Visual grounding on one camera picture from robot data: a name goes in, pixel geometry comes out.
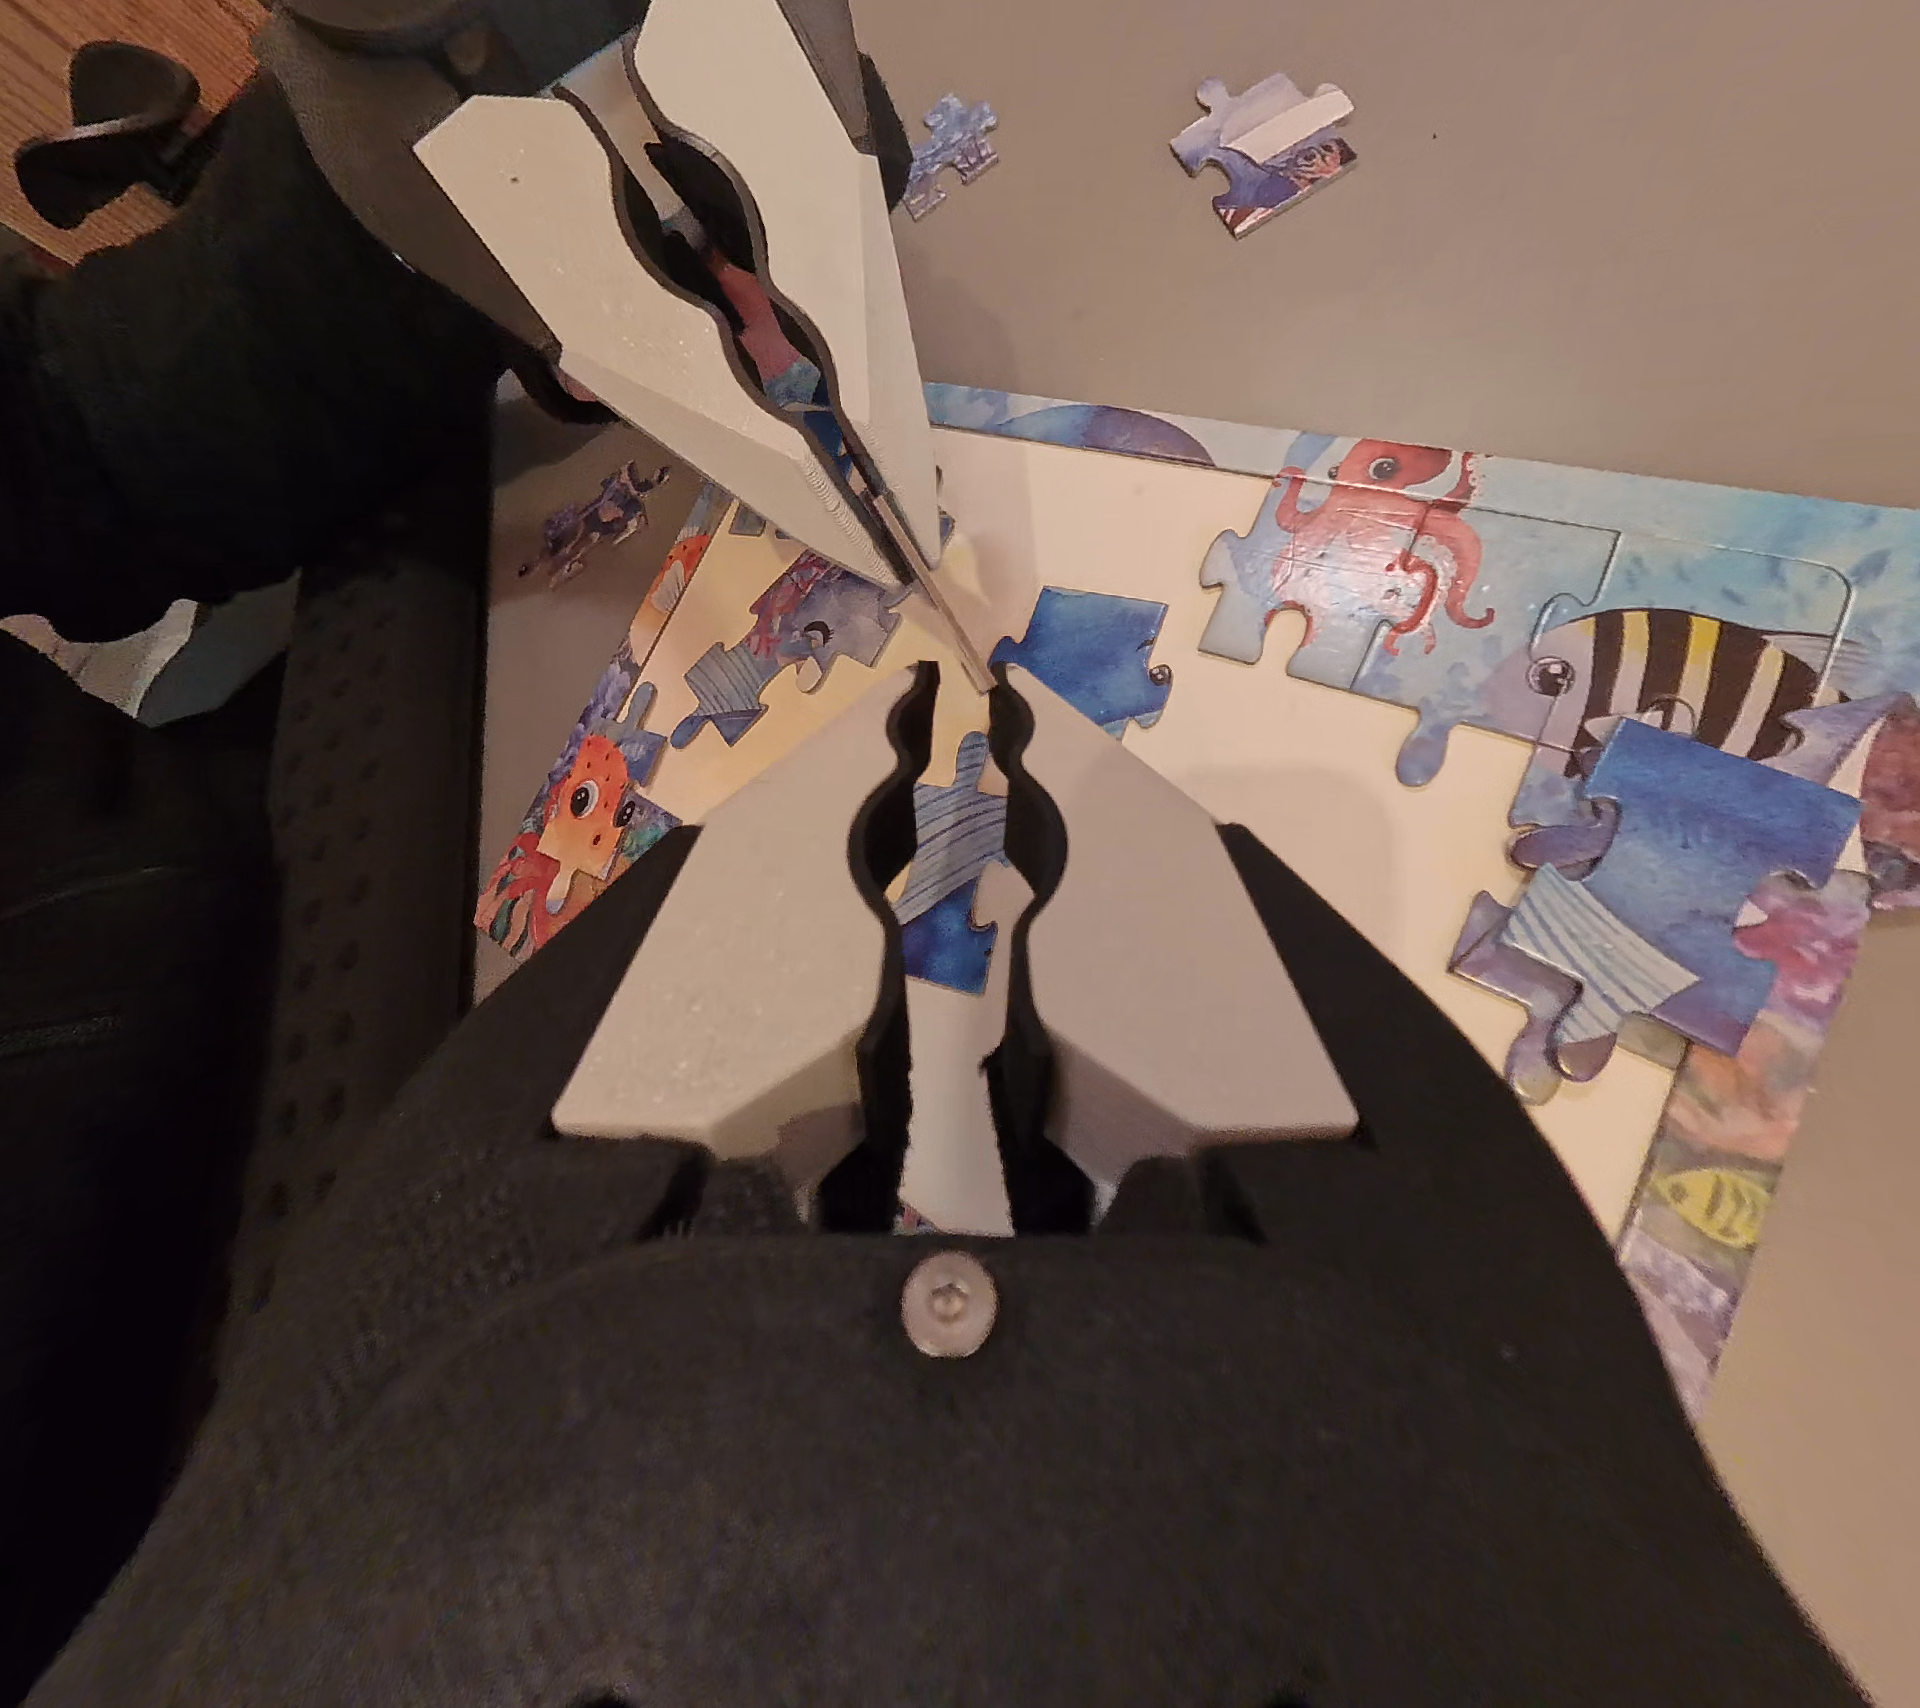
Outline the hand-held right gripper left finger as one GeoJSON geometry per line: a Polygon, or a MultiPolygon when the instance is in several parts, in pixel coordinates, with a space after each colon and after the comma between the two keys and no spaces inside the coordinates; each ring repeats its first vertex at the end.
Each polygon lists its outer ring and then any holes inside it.
{"type": "Polygon", "coordinates": [[[770,1161],[819,1208],[893,1208],[909,1131],[901,925],[939,670],[880,678],[710,810],[550,1121],[770,1161]]]}

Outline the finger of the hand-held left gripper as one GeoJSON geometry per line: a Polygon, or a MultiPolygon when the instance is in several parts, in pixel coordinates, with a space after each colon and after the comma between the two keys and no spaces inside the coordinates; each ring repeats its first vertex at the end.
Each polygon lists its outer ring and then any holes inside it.
{"type": "Polygon", "coordinates": [[[822,359],[880,527],[942,557],[939,473],[877,158],[857,149],[780,0],[649,0],[630,72],[661,136],[713,161],[755,274],[822,359]]]}
{"type": "Polygon", "coordinates": [[[476,95],[417,158],[552,332],[567,381],[804,546],[909,583],[835,466],[749,385],[723,317],[642,252],[623,165],[578,104],[476,95]]]}

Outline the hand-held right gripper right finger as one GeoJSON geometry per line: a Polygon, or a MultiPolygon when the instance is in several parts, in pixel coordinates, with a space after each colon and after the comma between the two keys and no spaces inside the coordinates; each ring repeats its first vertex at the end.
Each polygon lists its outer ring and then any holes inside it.
{"type": "Polygon", "coordinates": [[[982,1061],[1013,1208],[1089,1208],[1140,1164],[1339,1143],[1339,1079],[1211,812],[1018,666],[990,748],[1004,856],[1004,1030],[982,1061]]]}

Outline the red coral puzzle piece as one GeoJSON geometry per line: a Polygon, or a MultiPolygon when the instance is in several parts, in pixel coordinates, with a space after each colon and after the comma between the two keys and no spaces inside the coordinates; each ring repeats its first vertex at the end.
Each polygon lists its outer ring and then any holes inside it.
{"type": "Polygon", "coordinates": [[[990,691],[994,680],[961,618],[938,583],[944,533],[934,489],[939,469],[932,460],[925,399],[905,398],[905,436],[886,442],[877,426],[850,421],[831,359],[807,334],[804,316],[783,310],[749,263],[749,246],[722,236],[717,220],[704,226],[699,256],[713,277],[722,310],[731,324],[758,386],[802,450],[804,469],[819,478],[838,502],[838,516],[862,527],[873,556],[853,568],[880,582],[905,586],[925,597],[938,618],[952,655],[972,687],[990,691]],[[906,514],[906,490],[929,483],[929,511],[906,514]]]}

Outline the sea print puzzle tray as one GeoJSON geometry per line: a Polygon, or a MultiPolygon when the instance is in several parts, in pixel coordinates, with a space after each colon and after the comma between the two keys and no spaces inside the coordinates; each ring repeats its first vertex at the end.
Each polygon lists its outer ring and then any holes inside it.
{"type": "MultiPolygon", "coordinates": [[[[1173,672],[1159,721],[1118,738],[1161,777],[1184,783],[1222,822],[1240,822],[1293,863],[1427,993],[1502,1073],[1524,1009],[1447,968],[1478,895],[1509,904],[1555,856],[1596,856],[1609,804],[1591,808],[1590,776],[1549,777],[1521,741],[1453,727],[1447,749],[1419,754],[1424,783],[1398,774],[1411,737],[1465,707],[1402,709],[1284,672],[1304,632],[1298,613],[1275,618],[1257,666],[1210,656],[1203,627],[1216,595],[1198,582],[1222,530],[1248,531],[1275,475],[1308,473],[1307,502],[1324,504],[1334,551],[1385,546],[1389,527],[1419,533],[1430,511],[1508,511],[1615,530],[1619,546],[1594,599],[1564,599],[1542,628],[1580,611],[1677,609],[1765,631],[1823,632],[1866,647],[1864,691],[1916,698],[1916,510],[1823,502],[1742,489],[1594,473],[1448,448],[1355,435],[1304,435],[1222,421],[1143,414],[1110,406],[934,386],[929,411],[944,454],[948,504],[969,533],[952,568],[957,600],[992,656],[1019,637],[1042,587],[1167,603],[1152,661],[1173,672]]],[[[649,524],[587,556],[605,628],[560,667],[560,695],[585,694],[561,737],[538,709],[532,746],[560,749],[517,810],[540,832],[544,802],[581,737],[605,733],[626,752],[636,786],[691,820],[751,781],[871,683],[934,655],[925,616],[901,600],[901,624],[877,666],[838,663],[812,691],[785,670],[764,714],[736,746],[710,729],[682,749],[668,742],[694,707],[684,670],[713,643],[754,624],[754,600],[804,551],[754,511],[689,475],[649,497],[649,524]]],[[[563,618],[534,627],[540,578],[509,587],[508,634],[563,639],[563,618]]],[[[954,779],[958,742],[986,733],[985,702],[957,666],[934,723],[922,783],[954,779]]],[[[513,843],[500,835],[500,858],[513,843]]],[[[975,890],[996,952],[980,995],[929,984],[912,993],[925,1078],[916,1083],[916,1141],[905,1161],[912,1232],[1009,1228],[1001,1179],[978,1086],[1001,1007],[1004,941],[1023,887],[1009,863],[975,890]]],[[[1684,1408],[1703,1410],[1732,1336],[1740,1293],[1778,1193],[1786,1151],[1838,999],[1856,971],[1869,916],[1858,873],[1806,885],[1774,877],[1737,925],[1742,952],[1774,963],[1771,993],[1739,1052],[1689,1043],[1648,1017],[1619,1027],[1606,1066],[1590,1083],[1529,1106],[1613,1239],[1684,1408]]]]}

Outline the striped dark blue puzzle piece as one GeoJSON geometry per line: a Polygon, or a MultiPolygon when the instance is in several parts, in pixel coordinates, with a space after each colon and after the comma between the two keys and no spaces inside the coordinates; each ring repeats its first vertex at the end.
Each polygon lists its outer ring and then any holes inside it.
{"type": "Polygon", "coordinates": [[[958,741],[951,783],[918,783],[918,844],[893,914],[905,975],[929,984],[980,995],[996,952],[996,922],[982,922],[975,890],[985,870],[1004,866],[1006,794],[982,789],[992,764],[986,733],[958,741]]]}

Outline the dark blue puzzle piece with eye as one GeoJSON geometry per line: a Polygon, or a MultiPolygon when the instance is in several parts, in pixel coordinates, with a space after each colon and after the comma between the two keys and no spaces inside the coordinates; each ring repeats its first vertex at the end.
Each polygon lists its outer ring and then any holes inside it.
{"type": "Polygon", "coordinates": [[[1018,666],[1071,709],[1121,738],[1130,726],[1153,727],[1169,702],[1173,672],[1152,661],[1167,603],[1042,587],[1019,637],[1001,637],[990,666],[1018,666]]]}

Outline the whale eye puzzle piece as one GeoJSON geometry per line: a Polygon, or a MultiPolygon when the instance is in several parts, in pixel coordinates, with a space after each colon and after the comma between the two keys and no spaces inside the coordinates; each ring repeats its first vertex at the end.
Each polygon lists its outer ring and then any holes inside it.
{"type": "Polygon", "coordinates": [[[820,556],[804,554],[754,600],[743,646],[769,676],[783,667],[812,691],[834,666],[877,666],[901,624],[905,589],[877,586],[820,556]]]}

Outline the small blue purple puzzle piece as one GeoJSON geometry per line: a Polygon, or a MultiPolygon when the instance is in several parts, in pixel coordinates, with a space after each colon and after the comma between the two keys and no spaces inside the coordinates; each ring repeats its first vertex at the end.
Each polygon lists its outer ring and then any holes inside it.
{"type": "Polygon", "coordinates": [[[909,149],[901,204],[912,222],[922,222],[945,204],[948,177],[969,186],[997,163],[992,140],[997,117],[986,101],[963,99],[948,90],[925,112],[922,126],[925,136],[909,149]]]}

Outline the orange crab puzzle piece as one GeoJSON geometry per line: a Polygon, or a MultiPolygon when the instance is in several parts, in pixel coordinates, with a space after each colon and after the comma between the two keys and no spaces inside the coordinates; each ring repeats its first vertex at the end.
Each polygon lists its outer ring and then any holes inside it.
{"type": "Polygon", "coordinates": [[[602,891],[592,851],[548,822],[518,832],[473,908],[473,927],[509,956],[538,952],[602,891]]]}

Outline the striped puzzle piece with tail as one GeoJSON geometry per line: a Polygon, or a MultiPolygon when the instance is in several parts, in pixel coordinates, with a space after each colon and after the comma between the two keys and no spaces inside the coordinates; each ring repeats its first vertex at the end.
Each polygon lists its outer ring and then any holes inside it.
{"type": "Polygon", "coordinates": [[[740,639],[731,646],[708,646],[686,670],[684,690],[694,707],[673,726],[668,742],[691,748],[710,729],[723,746],[736,746],[764,714],[762,694],[785,670],[816,670],[816,651],[785,651],[761,656],[740,639]]]}

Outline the joined blue purple puzzle pieces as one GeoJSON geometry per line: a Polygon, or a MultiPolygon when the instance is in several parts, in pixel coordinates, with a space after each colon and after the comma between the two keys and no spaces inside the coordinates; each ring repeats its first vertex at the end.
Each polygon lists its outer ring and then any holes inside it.
{"type": "Polygon", "coordinates": [[[671,465],[647,471],[628,460],[609,473],[585,502],[567,502],[540,524],[538,548],[517,568],[517,578],[558,587],[576,576],[587,556],[626,543],[649,524],[649,497],[671,478],[671,465]]]}

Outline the octopus arms puzzle piece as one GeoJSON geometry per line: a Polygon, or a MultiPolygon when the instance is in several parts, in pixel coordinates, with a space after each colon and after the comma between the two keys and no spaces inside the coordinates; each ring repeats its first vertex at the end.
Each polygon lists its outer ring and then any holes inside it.
{"type": "Polygon", "coordinates": [[[1308,473],[1295,466],[1275,475],[1248,531],[1222,530],[1210,544],[1198,582],[1216,595],[1203,627],[1201,651],[1222,661],[1257,666],[1270,627],[1280,613],[1298,613],[1299,639],[1284,647],[1284,672],[1302,676],[1312,652],[1351,624],[1348,582],[1334,563],[1324,504],[1307,502],[1308,473]]]}

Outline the striped purple puzzle piece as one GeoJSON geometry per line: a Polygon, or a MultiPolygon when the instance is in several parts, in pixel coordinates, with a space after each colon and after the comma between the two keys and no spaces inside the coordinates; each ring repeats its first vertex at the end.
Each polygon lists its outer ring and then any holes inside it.
{"type": "Polygon", "coordinates": [[[1509,904],[1478,895],[1447,968],[1524,1009],[1502,1075],[1527,1106],[1594,1079],[1624,1023],[1700,982],[1555,866],[1536,870],[1509,904]]]}

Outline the puzzle piece with white patch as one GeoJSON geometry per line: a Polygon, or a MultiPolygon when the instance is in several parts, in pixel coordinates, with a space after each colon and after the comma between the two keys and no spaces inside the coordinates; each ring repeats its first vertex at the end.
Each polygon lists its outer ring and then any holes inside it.
{"type": "Polygon", "coordinates": [[[1275,72],[1248,88],[1206,78],[1194,90],[1198,117],[1169,149],[1188,177],[1216,170],[1211,208],[1235,240],[1346,175],[1357,151],[1346,136],[1355,101],[1334,87],[1299,88],[1275,72]]]}

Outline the blue watercolour puzzle piece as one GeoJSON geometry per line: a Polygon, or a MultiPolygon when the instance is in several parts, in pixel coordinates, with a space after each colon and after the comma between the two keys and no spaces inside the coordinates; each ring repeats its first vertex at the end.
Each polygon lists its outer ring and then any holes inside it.
{"type": "Polygon", "coordinates": [[[1689,1043],[1739,1052],[1771,993],[1774,963],[1740,951],[1739,916],[1774,877],[1820,887],[1859,804],[1771,764],[1622,723],[1585,783],[1609,804],[1597,853],[1549,858],[1628,927],[1700,976],[1648,1020],[1689,1043]]]}

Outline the pale blue octopus puzzle piece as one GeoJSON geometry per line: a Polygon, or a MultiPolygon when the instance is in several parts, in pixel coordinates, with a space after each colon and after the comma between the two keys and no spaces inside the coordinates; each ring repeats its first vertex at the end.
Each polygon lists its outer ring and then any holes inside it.
{"type": "Polygon", "coordinates": [[[1293,678],[1402,709],[1474,711],[1479,684],[1568,599],[1588,605],[1619,546],[1615,530],[1508,511],[1430,511],[1419,533],[1334,551],[1308,603],[1293,678]]]}

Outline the striped fish puzzle piece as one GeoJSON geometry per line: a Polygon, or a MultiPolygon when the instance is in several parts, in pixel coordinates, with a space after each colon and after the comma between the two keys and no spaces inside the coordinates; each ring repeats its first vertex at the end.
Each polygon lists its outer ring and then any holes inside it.
{"type": "Polygon", "coordinates": [[[1684,609],[1580,611],[1484,673],[1457,718],[1411,737],[1398,774],[1427,781],[1419,754],[1470,727],[1531,746],[1549,777],[1577,781],[1626,721],[1771,760],[1796,742],[1792,713],[1847,702],[1864,678],[1858,639],[1684,609]]]}

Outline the person's black clothing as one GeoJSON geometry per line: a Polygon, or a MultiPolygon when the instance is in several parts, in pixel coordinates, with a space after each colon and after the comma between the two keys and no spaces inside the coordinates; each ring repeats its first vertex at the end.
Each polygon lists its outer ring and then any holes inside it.
{"type": "Polygon", "coordinates": [[[266,1047],[280,673],[145,727],[4,639],[1,1696],[139,1544],[208,1396],[266,1047]]]}

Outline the grey brown triangle puzzle piece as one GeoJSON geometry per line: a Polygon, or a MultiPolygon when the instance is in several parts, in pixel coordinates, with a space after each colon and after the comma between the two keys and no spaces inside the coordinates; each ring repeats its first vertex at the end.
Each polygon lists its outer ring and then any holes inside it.
{"type": "Polygon", "coordinates": [[[1906,691],[1789,713],[1774,764],[1859,804],[1835,861],[1869,884],[1875,911],[1917,908],[1917,704],[1906,691]]]}

